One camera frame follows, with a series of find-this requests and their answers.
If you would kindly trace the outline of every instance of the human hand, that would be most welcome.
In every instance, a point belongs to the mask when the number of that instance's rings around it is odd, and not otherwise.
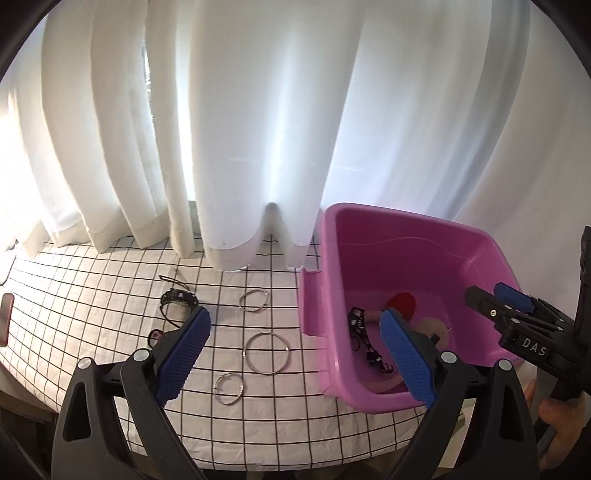
[[[525,399],[530,410],[534,394],[535,380],[532,380],[525,388]],[[584,427],[584,414],[583,394],[574,407],[553,398],[546,398],[540,403],[538,415],[556,430],[556,436],[550,443],[548,451],[540,459],[541,471],[556,468],[564,461],[581,435],[581,430]]]

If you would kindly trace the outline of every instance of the white tablecloth with black grid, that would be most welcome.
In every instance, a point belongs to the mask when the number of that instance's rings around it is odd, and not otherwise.
[[[298,326],[296,271],[286,266],[276,241],[269,237],[255,262],[235,272],[215,270],[199,238],[196,245],[186,260],[169,242],[139,249],[131,237],[102,254],[89,245],[57,248],[51,243],[34,259],[19,250],[4,285],[14,293],[15,304],[0,361],[59,411],[78,359],[121,361],[147,345],[152,329],[173,328],[159,310],[160,295],[171,285],[158,276],[166,275],[190,284],[212,317],[206,347],[181,394],[165,406],[199,466],[316,468],[407,445],[423,408],[366,415],[320,392],[314,339]],[[317,268],[318,260],[313,242],[304,266]],[[269,292],[269,308],[244,312],[239,299],[254,288]],[[256,295],[248,298],[253,306],[261,303]],[[281,373],[259,375],[245,365],[243,345],[258,332],[275,332],[287,340],[290,362]],[[285,359],[280,341],[275,339],[271,350],[270,336],[258,338],[252,347],[251,360],[263,371]],[[243,399],[232,406],[212,396],[212,384],[227,372],[242,374],[245,384]],[[228,393],[237,388],[230,379],[224,385]],[[117,408],[130,448],[145,454],[125,400],[117,399]]]

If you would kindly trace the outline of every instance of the silver key ring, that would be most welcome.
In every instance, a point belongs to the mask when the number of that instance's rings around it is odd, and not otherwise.
[[[247,308],[246,307],[246,297],[248,297],[249,295],[251,295],[253,293],[264,293],[265,294],[265,301],[263,302],[263,304],[260,307]],[[263,290],[262,288],[255,288],[254,290],[249,290],[242,297],[240,297],[238,299],[238,305],[240,306],[240,308],[242,310],[244,310],[245,312],[252,312],[252,313],[256,313],[256,312],[262,310],[263,308],[265,308],[267,306],[268,302],[269,302],[269,292],[267,292],[266,290]]]
[[[283,365],[281,365],[278,369],[272,371],[272,372],[261,372],[258,368],[256,368],[250,361],[250,359],[248,358],[247,355],[247,351],[251,346],[251,343],[254,339],[263,336],[263,335],[271,335],[273,337],[278,338],[279,340],[281,340],[284,344],[285,344],[285,351],[287,352],[287,356],[285,357],[285,362],[283,363]],[[285,369],[285,367],[287,367],[287,364],[290,361],[290,346],[287,343],[287,340],[285,340],[281,335],[278,335],[274,332],[260,332],[257,333],[256,335],[251,336],[248,341],[246,342],[246,345],[244,346],[244,350],[242,350],[242,356],[244,357],[244,360],[246,361],[246,364],[253,370],[253,372],[256,372],[258,374],[261,375],[275,375],[278,374],[279,372],[281,372],[282,370]]]
[[[236,398],[231,399],[229,402],[223,401],[222,400],[222,389],[220,388],[220,384],[222,383],[224,378],[227,377],[238,377],[240,379],[240,392],[238,392],[238,395],[236,396]],[[228,373],[228,374],[223,374],[221,375],[217,381],[216,384],[213,386],[213,394],[216,397],[216,400],[218,402],[220,402],[222,405],[234,405],[238,400],[240,400],[242,398],[242,394],[244,393],[244,379],[242,378],[242,375],[240,374],[236,374],[236,373]]]

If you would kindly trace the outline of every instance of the red phone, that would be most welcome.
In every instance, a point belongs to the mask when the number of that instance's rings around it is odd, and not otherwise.
[[[0,302],[0,346],[8,345],[8,327],[10,326],[13,304],[14,295],[12,293],[2,295],[2,301]]]

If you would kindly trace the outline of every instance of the pink tub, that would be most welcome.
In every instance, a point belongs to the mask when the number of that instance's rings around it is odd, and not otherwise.
[[[347,313],[352,307],[381,310],[388,299],[408,291],[417,301],[411,325],[435,317],[450,328],[448,350],[465,362],[492,366],[517,359],[498,345],[492,322],[464,305],[464,291],[477,285],[492,291],[498,282],[519,288],[495,241],[475,228],[386,208],[340,203],[321,221],[321,269],[298,278],[300,325],[317,338],[320,387],[365,413],[416,407],[404,384],[376,394],[362,381],[384,375],[370,367],[362,346],[353,351]],[[366,323],[374,348],[393,365],[379,337]]]

